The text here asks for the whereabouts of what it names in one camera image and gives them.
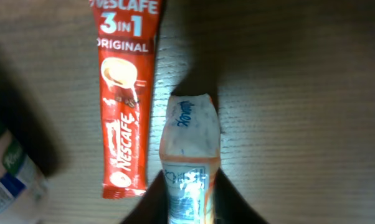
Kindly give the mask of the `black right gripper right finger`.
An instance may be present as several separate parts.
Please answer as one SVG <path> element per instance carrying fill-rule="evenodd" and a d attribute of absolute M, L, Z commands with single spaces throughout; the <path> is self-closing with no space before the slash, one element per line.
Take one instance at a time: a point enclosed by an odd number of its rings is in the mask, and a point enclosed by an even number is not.
<path fill-rule="evenodd" d="M 214 198 L 216 224 L 268 224 L 241 196 L 222 169 L 216 174 Z"/>

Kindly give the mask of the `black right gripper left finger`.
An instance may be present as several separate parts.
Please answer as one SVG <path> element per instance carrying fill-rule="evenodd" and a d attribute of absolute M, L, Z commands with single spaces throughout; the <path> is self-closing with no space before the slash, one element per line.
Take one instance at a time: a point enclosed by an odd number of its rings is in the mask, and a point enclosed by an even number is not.
<path fill-rule="evenodd" d="M 121 224 L 167 224 L 168 195 L 162 171 L 147 189 L 143 198 Z"/>

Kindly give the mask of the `small red sachet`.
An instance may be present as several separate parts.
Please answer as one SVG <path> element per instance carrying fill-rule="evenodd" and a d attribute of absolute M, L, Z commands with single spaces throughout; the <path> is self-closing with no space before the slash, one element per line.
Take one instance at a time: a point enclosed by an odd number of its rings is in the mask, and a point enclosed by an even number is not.
<path fill-rule="evenodd" d="M 146 192 L 148 131 L 160 0 L 96 0 L 103 198 Z"/>

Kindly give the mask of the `small orange box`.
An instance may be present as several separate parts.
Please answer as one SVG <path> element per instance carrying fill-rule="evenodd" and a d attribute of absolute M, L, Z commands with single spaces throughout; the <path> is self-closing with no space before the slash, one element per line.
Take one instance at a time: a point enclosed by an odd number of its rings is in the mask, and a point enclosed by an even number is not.
<path fill-rule="evenodd" d="M 220 138 L 219 119 L 208 94 L 169 98 L 159 147 L 169 223 L 215 222 Z"/>

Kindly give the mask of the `green lid spice jar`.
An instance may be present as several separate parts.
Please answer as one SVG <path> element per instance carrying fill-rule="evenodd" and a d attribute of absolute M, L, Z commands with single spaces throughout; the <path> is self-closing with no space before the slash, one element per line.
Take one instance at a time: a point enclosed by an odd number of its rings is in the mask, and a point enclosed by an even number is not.
<path fill-rule="evenodd" d="M 0 224 L 38 223 L 48 199 L 47 179 L 0 120 Z"/>

